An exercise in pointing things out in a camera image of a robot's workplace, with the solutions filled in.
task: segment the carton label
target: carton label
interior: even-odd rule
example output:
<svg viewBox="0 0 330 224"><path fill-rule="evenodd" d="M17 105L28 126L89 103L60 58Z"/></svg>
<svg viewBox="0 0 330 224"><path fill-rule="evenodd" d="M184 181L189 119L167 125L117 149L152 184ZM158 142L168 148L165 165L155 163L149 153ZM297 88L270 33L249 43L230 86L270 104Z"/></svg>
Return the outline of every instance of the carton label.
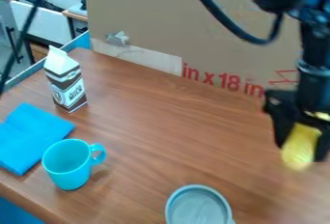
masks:
<svg viewBox="0 0 330 224"><path fill-rule="evenodd" d="M73 112L87 102L80 67L60 75L45 70L54 102L68 112Z"/></svg>
<svg viewBox="0 0 330 224"><path fill-rule="evenodd" d="M85 94L82 77L65 90L58 88L55 84L50 84L50 88L55 101L66 108L71 108Z"/></svg>

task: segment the milk carton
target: milk carton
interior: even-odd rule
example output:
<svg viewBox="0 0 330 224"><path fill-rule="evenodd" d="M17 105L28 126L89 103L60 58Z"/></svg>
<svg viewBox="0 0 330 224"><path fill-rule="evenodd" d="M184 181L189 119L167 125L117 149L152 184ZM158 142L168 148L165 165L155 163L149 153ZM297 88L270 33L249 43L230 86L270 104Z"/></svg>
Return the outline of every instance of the milk carton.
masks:
<svg viewBox="0 0 330 224"><path fill-rule="evenodd" d="M56 105L71 113L87 103L80 65L65 51L50 45L43 68Z"/></svg>

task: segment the gray bowl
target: gray bowl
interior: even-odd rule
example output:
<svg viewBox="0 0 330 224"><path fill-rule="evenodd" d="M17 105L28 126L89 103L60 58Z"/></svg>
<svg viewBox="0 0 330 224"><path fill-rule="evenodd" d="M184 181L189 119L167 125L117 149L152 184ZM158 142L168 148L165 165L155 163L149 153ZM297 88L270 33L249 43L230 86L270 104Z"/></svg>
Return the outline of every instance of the gray bowl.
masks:
<svg viewBox="0 0 330 224"><path fill-rule="evenodd" d="M231 207L216 190L199 184L177 189L167 200L166 224L234 224Z"/></svg>

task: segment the cup handle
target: cup handle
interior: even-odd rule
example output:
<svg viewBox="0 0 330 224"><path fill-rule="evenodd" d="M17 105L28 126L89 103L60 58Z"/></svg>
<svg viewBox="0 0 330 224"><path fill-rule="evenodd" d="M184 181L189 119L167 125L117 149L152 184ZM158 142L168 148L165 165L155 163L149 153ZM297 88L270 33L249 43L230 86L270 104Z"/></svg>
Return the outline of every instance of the cup handle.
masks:
<svg viewBox="0 0 330 224"><path fill-rule="evenodd" d="M98 156L91 157L92 165L97 166L104 161L104 159L106 157L106 152L104 150L104 147L99 143L94 143L94 144L90 145L90 148L91 148L92 153L99 152Z"/></svg>

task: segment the white cabinet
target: white cabinet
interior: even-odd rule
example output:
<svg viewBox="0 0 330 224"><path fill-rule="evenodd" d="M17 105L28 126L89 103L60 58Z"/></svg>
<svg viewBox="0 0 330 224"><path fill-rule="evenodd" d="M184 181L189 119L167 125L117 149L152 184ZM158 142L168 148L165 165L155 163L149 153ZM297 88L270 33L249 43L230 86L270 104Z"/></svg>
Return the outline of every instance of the white cabinet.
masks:
<svg viewBox="0 0 330 224"><path fill-rule="evenodd" d="M12 1L11 4L16 25L21 31L32 5L16 1ZM38 9L29 34L59 44L66 44L72 40L68 19L61 13L44 8Z"/></svg>

